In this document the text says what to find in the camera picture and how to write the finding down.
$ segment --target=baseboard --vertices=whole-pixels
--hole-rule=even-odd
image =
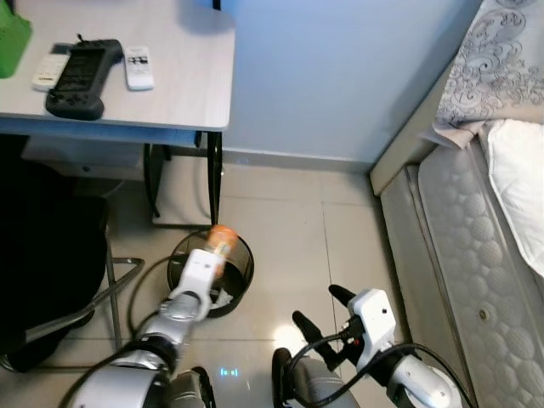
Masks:
[[[344,160],[337,157],[284,155],[272,152],[223,149],[225,163],[249,166],[320,170],[342,173],[368,173],[374,163]]]

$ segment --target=white remote control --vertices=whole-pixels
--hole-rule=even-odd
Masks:
[[[151,74],[150,50],[144,46],[125,48],[125,71],[127,85],[131,91],[153,89]]]
[[[54,44],[43,57],[32,77],[32,87],[37,91],[53,89],[70,58],[71,44]]]

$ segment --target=black chair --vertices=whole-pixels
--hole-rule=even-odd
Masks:
[[[2,228],[8,267],[0,272],[0,366],[27,371],[39,365],[107,298],[119,349],[116,294],[145,262],[112,257],[107,201],[75,197],[67,178],[21,159],[3,163],[0,177],[10,194]],[[116,280],[114,264],[133,268]],[[98,293],[105,274],[108,288]]]

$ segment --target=quilted mattress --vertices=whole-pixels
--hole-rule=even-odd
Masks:
[[[419,168],[433,246],[481,408],[544,408],[544,282],[520,257],[473,142]]]

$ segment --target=green basket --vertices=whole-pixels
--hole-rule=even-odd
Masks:
[[[30,21],[11,14],[8,5],[0,0],[0,78],[14,74],[31,34]]]

